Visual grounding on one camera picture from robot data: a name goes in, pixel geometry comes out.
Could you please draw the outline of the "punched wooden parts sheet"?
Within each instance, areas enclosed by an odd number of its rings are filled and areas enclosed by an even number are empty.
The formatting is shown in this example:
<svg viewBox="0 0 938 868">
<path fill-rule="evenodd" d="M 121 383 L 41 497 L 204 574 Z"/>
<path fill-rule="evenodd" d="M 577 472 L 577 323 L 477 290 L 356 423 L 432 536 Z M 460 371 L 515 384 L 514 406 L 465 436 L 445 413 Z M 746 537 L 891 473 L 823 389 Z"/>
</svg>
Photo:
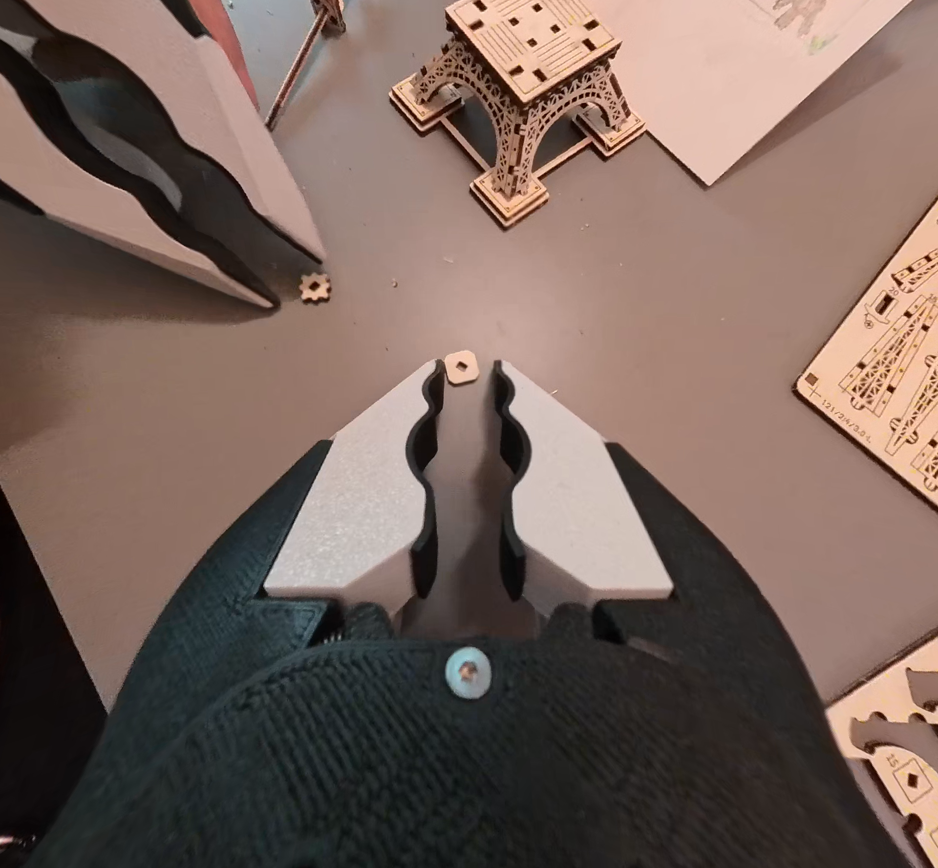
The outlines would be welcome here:
<svg viewBox="0 0 938 868">
<path fill-rule="evenodd" d="M 852 683 L 827 721 L 861 790 L 916 866 L 937 865 L 937 634 Z"/>
</svg>

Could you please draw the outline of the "wooden tower base model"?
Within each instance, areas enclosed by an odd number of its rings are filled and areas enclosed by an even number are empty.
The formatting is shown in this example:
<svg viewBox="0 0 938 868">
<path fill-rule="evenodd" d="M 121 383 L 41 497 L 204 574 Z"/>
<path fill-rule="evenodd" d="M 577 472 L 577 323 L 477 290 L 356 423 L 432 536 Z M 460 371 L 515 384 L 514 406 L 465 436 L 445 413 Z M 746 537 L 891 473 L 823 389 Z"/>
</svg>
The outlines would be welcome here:
<svg viewBox="0 0 938 868">
<path fill-rule="evenodd" d="M 389 100 L 476 162 L 471 192 L 509 229 L 545 205 L 542 178 L 581 150 L 610 159 L 646 131 L 612 63 L 621 40 L 583 0 L 458 0 L 438 55 Z"/>
</svg>

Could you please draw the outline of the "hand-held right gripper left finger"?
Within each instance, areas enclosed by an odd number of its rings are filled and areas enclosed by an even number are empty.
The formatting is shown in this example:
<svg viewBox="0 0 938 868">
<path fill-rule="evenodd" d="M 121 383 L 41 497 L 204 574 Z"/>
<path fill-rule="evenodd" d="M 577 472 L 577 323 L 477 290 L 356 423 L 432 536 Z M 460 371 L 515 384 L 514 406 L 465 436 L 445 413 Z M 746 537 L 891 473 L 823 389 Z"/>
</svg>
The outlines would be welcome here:
<svg viewBox="0 0 938 868">
<path fill-rule="evenodd" d="M 335 433 L 264 581 L 280 599 L 407 604 L 437 575 L 426 468 L 438 452 L 444 363 L 430 360 Z"/>
</svg>

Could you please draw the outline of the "wooden rod with square piece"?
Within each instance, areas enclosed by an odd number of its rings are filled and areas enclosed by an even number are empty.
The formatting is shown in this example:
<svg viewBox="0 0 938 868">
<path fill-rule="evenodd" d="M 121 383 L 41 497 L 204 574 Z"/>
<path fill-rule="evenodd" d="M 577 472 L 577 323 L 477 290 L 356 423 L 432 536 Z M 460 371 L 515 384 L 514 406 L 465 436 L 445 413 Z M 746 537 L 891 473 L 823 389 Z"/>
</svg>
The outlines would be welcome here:
<svg viewBox="0 0 938 868">
<path fill-rule="evenodd" d="M 309 1 L 313 9 L 314 21 L 304 41 L 302 41 L 299 51 L 284 77 L 284 80 L 278 88 L 271 108 L 265 117 L 264 125 L 269 132 L 272 132 L 276 128 L 277 122 L 298 83 L 299 76 L 320 34 L 322 34 L 325 29 L 333 30 L 338 34 L 342 34 L 346 31 L 343 0 Z"/>
</svg>

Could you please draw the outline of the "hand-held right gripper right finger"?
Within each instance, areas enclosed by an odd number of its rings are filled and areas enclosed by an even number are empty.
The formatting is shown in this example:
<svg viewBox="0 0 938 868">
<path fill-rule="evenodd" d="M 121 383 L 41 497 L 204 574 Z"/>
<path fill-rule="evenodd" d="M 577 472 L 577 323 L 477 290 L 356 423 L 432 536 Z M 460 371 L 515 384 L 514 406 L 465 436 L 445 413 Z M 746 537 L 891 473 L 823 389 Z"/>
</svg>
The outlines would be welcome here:
<svg viewBox="0 0 938 868">
<path fill-rule="evenodd" d="M 499 567 L 514 602 L 664 600 L 674 583 L 604 437 L 514 364 L 493 367 L 511 471 Z"/>
</svg>

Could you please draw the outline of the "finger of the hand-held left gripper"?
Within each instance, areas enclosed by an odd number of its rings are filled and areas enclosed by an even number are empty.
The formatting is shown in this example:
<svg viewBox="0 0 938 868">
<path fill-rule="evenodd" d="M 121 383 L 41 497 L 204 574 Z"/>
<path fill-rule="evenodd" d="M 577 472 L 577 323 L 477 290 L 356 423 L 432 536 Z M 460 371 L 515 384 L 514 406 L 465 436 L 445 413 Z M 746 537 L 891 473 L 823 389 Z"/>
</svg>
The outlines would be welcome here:
<svg viewBox="0 0 938 868">
<path fill-rule="evenodd" d="M 209 33 L 189 35 L 160 0 L 22 1 L 48 29 L 127 68 L 181 140 L 229 174 L 259 217 L 311 258 L 326 259 L 304 195 Z"/>
<path fill-rule="evenodd" d="M 22 55 L 2 56 L 1 107 L 4 199 L 206 288 L 279 308 L 263 280 L 184 220 L 158 185 L 90 142 Z"/>
</svg>

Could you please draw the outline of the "instruction sheet with tower drawings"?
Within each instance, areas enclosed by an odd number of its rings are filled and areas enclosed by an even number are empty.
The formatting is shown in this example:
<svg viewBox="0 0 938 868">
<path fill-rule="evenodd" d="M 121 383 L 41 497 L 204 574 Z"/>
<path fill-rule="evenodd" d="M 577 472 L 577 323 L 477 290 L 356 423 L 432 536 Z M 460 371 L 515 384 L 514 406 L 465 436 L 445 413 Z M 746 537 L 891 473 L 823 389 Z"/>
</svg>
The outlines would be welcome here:
<svg viewBox="0 0 938 868">
<path fill-rule="evenodd" d="M 584 0 L 653 137 L 706 185 L 912 0 Z"/>
</svg>

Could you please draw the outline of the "wooden sheet with tower parts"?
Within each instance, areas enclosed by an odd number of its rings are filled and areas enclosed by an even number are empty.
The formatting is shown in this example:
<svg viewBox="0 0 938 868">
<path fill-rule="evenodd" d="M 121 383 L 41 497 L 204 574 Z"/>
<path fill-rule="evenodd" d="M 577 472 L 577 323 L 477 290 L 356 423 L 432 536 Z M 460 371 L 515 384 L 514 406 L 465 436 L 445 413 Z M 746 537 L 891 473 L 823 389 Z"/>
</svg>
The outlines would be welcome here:
<svg viewBox="0 0 938 868">
<path fill-rule="evenodd" d="M 793 391 L 936 507 L 936 203 L 886 260 Z"/>
</svg>

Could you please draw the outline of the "grey desk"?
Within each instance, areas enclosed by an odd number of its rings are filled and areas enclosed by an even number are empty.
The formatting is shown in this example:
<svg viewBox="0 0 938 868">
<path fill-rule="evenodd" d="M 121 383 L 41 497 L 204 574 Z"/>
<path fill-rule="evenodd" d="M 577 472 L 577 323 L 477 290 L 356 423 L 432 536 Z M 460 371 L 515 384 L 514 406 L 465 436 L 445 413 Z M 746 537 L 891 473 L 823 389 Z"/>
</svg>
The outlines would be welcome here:
<svg viewBox="0 0 938 868">
<path fill-rule="evenodd" d="M 830 700 L 936 626 L 936 511 L 791 391 L 936 196 L 936 0 L 710 188 L 651 137 L 503 231 L 389 88 L 453 0 L 345 0 L 275 137 L 329 254 L 237 237 L 265 314 L 2 205 L 2 485 L 106 706 L 170 594 L 304 452 L 425 361 L 447 389 L 439 573 L 405 628 L 524 635 L 497 566 L 494 360 L 620 443 L 751 574 Z"/>
</svg>

